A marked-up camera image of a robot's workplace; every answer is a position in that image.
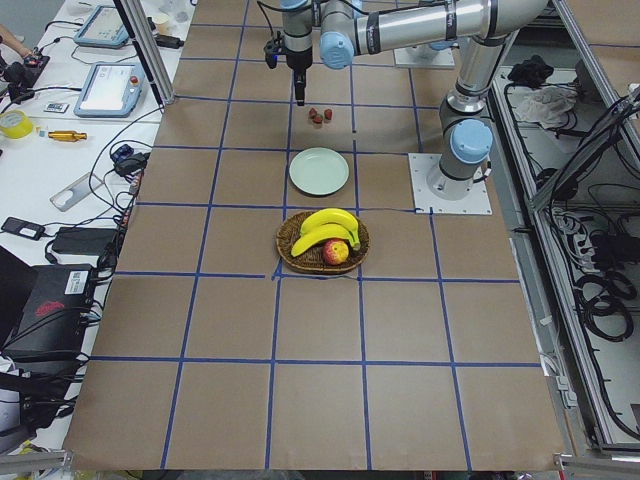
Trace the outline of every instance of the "fruit basket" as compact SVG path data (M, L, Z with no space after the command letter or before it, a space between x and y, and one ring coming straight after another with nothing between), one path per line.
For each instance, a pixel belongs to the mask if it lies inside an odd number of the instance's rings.
M360 237L360 250L357 252L349 249L349 258L340 265L328 265L322 258L322 244L315 245L303 254L294 257L291 255L293 244L300 238L300 227L314 212L300 212L289 217L278 229L276 234L276 246L278 253L292 270L299 273L340 275L353 270L360 265L370 248L369 232L367 227L358 219L358 235Z

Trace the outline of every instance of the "yellow banana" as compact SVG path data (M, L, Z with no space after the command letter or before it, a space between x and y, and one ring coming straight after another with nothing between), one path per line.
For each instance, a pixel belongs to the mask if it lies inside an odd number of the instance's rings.
M360 249L360 238L358 237L358 219L351 213L341 208L324 208L309 215L300 226L300 235L305 236L321 225L338 224L346 228L351 234L351 248Z
M320 225L306 235L301 236L296 243L291 247L291 255L293 257L297 257L302 255L304 252L309 250L314 245L318 243L324 242L331 238L340 238L342 240L347 240L352 248L356 249L354 246L353 236L342 225L338 225L337 223L325 223Z

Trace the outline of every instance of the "black device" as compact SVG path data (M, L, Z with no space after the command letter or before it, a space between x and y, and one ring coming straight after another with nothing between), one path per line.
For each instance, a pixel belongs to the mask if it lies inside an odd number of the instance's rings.
M0 247L0 286L3 354L80 349L80 319L90 309L95 289L91 265L29 266Z
M12 233L30 240L40 240L45 232L43 225L16 217L7 217L0 229L2 229L3 232Z
M114 228L62 227L51 250L66 255L102 255L116 238Z
M18 326L38 272L0 247L0 342Z
M156 45L158 45L159 47L180 48L184 45L184 40L181 40L178 37L172 37L170 35L158 34L156 35L155 39Z
M593 261L596 268L608 270L621 263L640 262L640 238L631 235L599 234L591 237L595 248Z
M114 160L113 169L116 174L121 177L126 177L127 175L131 175L138 170L144 170L147 168L147 161L151 156L150 152L142 153L134 153L133 155L129 155L126 158L119 158Z
M37 47L32 54L23 59L22 63L13 62L9 65L0 56L0 76L9 83L7 90L12 102L20 104L33 97L34 92L29 89L36 84L50 59L51 57L42 55Z

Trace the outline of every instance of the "red apple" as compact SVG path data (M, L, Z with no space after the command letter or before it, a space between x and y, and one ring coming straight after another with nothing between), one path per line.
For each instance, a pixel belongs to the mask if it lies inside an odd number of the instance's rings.
M349 246L344 240L332 238L322 247L322 258L329 265L340 265L349 258Z

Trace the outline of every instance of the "light green plate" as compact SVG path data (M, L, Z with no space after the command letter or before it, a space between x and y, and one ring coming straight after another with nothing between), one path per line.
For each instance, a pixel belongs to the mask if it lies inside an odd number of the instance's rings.
M309 148L291 161L289 177L304 193L329 195L347 182L349 165L338 152L322 147Z

